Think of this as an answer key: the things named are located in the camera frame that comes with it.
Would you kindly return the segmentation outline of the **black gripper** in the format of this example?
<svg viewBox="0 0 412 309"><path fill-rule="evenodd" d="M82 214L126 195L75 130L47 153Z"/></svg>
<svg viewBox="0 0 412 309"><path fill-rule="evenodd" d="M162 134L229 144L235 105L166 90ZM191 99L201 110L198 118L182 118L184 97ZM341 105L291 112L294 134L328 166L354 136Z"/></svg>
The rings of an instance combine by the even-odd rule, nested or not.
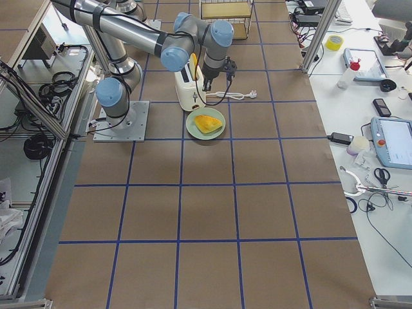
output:
<svg viewBox="0 0 412 309"><path fill-rule="evenodd" d="M237 65L229 56L222 59L214 59L210 55L204 55L201 72L203 74L203 91L210 91L213 80L221 72L229 73L234 76Z"/></svg>

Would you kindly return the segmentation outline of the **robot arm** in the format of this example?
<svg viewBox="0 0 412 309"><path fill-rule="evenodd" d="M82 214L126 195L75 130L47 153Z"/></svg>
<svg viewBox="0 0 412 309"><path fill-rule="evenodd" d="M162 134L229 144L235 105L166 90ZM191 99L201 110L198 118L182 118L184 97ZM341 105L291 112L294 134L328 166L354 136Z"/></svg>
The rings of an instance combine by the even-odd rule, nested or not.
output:
<svg viewBox="0 0 412 309"><path fill-rule="evenodd" d="M109 2L110 7L126 15L130 15L139 21L146 22L147 14L143 1L135 0L112 0Z"/></svg>
<svg viewBox="0 0 412 309"><path fill-rule="evenodd" d="M221 72L226 73L228 80L235 76L236 64L227 55L234 29L226 21L207 23L181 12L169 33L119 12L107 1L54 1L53 5L70 21L93 28L103 46L111 76L98 85L97 98L110 128L123 129L134 120L129 96L142 74L141 68L128 57L124 43L159 57L171 72L181 71L197 48L204 49L204 91L211 90L213 80Z"/></svg>

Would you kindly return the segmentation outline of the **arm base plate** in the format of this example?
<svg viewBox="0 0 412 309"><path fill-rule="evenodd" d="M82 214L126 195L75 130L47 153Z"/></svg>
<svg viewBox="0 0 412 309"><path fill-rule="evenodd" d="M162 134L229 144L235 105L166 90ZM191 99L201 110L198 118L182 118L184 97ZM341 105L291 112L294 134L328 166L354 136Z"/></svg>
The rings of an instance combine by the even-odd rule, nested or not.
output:
<svg viewBox="0 0 412 309"><path fill-rule="evenodd" d="M104 118L98 122L93 135L93 141L102 142L143 142L147 118L149 114L149 101L130 102L129 112L125 119L106 118L106 112L101 109L99 117Z"/></svg>

